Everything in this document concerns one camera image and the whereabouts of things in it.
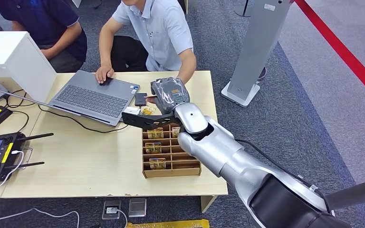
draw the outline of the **small packaged item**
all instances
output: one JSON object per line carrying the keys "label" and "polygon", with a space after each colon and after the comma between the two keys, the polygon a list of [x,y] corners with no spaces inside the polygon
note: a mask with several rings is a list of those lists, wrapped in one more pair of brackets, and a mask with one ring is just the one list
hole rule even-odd
{"label": "small packaged item", "polygon": [[149,106],[145,106],[141,110],[141,115],[152,115],[155,111],[156,111],[155,108],[149,107]]}
{"label": "small packaged item", "polygon": [[147,138],[148,139],[162,139],[164,138],[163,128],[158,127],[154,130],[147,131]]}
{"label": "small packaged item", "polygon": [[178,134],[180,133],[180,127],[172,127],[171,132],[172,132],[173,138],[177,138]]}
{"label": "small packaged item", "polygon": [[146,153],[162,153],[162,144],[160,142],[146,142]]}
{"label": "small packaged item", "polygon": [[166,159],[165,158],[150,158],[149,159],[151,170],[165,170],[166,169]]}

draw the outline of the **cardboard organizer box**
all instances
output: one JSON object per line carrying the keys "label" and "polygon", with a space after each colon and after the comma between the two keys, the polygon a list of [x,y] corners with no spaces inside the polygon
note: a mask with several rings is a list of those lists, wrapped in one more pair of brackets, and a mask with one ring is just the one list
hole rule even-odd
{"label": "cardboard organizer box", "polygon": [[[199,176],[201,174],[201,163],[181,149],[177,138],[173,138],[173,127],[178,127],[178,125],[173,123],[162,127],[164,136],[162,139],[149,139],[147,131],[142,131],[142,170],[145,178]],[[145,143],[148,142],[161,143],[162,153],[146,153]],[[166,169],[151,170],[149,163],[151,158],[165,158]]]}

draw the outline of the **gray pillar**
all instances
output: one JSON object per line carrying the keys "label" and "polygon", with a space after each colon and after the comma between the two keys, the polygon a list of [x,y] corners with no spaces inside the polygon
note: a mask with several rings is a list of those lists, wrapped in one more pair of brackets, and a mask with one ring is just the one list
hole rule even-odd
{"label": "gray pillar", "polygon": [[250,25],[231,81],[222,96],[247,107],[259,91],[256,81],[275,47],[293,0],[255,0]]}

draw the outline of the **short-sleeve shirt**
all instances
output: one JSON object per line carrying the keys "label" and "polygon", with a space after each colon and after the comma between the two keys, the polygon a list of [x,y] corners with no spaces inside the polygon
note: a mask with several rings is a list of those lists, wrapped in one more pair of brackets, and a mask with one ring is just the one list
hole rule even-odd
{"label": "short-sleeve shirt", "polygon": [[[66,0],[0,0],[0,14],[20,23],[39,46],[54,45],[67,27],[79,21]],[[87,38],[83,29],[65,50],[80,61],[86,60]]]}
{"label": "short-sleeve shirt", "polygon": [[193,49],[191,32],[177,0],[146,0],[142,13],[136,6],[121,2],[113,18],[124,25],[132,24],[148,52],[149,71],[178,71],[178,55]]}

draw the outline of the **dark navy shirt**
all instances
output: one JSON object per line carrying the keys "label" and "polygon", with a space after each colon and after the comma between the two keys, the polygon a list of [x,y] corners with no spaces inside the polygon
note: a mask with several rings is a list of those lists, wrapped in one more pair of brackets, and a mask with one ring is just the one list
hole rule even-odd
{"label": "dark navy shirt", "polygon": [[[20,23],[37,45],[54,45],[67,27],[79,20],[66,0],[0,0],[0,14]],[[65,50],[80,61],[86,60],[87,38],[83,29]]]}

